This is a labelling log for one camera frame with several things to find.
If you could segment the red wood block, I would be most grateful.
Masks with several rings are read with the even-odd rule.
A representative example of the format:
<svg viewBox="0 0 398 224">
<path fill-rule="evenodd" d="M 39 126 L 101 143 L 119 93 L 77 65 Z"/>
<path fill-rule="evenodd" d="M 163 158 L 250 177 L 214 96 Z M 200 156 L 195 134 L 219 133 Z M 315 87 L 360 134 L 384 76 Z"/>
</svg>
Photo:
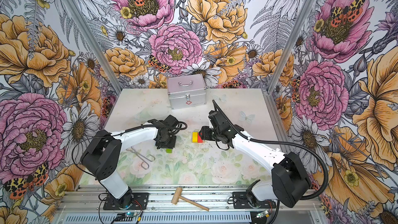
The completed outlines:
<svg viewBox="0 0 398 224">
<path fill-rule="evenodd" d="M 197 134 L 197 143 L 203 143 L 203 139 L 201 137 L 200 132 L 198 132 L 198 134 Z"/>
</svg>

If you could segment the yellow wood block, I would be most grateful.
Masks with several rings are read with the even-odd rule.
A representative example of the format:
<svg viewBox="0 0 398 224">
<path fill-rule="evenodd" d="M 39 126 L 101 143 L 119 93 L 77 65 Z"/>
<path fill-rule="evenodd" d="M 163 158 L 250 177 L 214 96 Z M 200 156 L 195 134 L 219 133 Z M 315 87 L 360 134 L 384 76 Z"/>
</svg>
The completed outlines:
<svg viewBox="0 0 398 224">
<path fill-rule="evenodd" d="M 198 143 L 198 133 L 197 132 L 192 133 L 192 142 Z"/>
</svg>

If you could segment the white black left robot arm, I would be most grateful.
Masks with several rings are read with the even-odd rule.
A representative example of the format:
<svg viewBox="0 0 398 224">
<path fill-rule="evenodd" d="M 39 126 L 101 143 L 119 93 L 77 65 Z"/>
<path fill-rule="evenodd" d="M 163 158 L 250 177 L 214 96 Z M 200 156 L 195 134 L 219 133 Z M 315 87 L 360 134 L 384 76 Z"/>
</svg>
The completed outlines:
<svg viewBox="0 0 398 224">
<path fill-rule="evenodd" d="M 147 141 L 153 141 L 157 149 L 173 149 L 177 134 L 186 128 L 185 122 L 169 115 L 165 120 L 151 119 L 124 131 L 101 130 L 83 152 L 80 162 L 107 190 L 116 208 L 128 209 L 134 204 L 134 196 L 117 171 L 120 154 Z"/>
</svg>

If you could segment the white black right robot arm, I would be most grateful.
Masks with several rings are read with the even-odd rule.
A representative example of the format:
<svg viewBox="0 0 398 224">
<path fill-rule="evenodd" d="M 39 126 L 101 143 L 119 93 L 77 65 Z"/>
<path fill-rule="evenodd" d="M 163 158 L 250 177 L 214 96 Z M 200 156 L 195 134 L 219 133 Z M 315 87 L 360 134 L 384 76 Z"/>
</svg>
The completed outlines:
<svg viewBox="0 0 398 224">
<path fill-rule="evenodd" d="M 271 181 L 257 179 L 246 189 L 246 199 L 252 207 L 259 207 L 266 200 L 278 200 L 292 208 L 309 190 L 311 182 L 297 154 L 286 154 L 255 142 L 222 111 L 210 111 L 208 119 L 209 126 L 203 126 L 199 132 L 201 139 L 226 144 L 248 155 L 271 174 Z"/>
</svg>

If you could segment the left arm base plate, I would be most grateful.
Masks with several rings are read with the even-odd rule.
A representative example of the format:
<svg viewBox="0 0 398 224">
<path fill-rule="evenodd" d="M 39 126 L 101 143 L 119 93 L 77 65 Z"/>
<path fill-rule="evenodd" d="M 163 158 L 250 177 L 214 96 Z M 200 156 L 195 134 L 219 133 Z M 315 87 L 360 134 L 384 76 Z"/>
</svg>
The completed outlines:
<svg viewBox="0 0 398 224">
<path fill-rule="evenodd" d="M 149 194 L 143 192 L 127 192 L 120 199 L 116 199 L 112 194 L 107 194 L 103 210 L 145 210 L 147 208 Z"/>
</svg>

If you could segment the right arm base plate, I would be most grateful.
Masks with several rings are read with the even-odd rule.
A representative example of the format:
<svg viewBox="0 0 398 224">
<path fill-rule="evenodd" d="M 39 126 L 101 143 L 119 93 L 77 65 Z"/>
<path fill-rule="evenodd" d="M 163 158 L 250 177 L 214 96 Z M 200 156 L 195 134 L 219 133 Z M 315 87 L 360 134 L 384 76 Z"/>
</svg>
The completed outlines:
<svg viewBox="0 0 398 224">
<path fill-rule="evenodd" d="M 238 191 L 233 192 L 232 197 L 229 200 L 232 200 L 234 209 L 275 209 L 276 208 L 276 202 L 272 200 L 265 200 L 251 204 L 245 192 L 238 192 Z"/>
</svg>

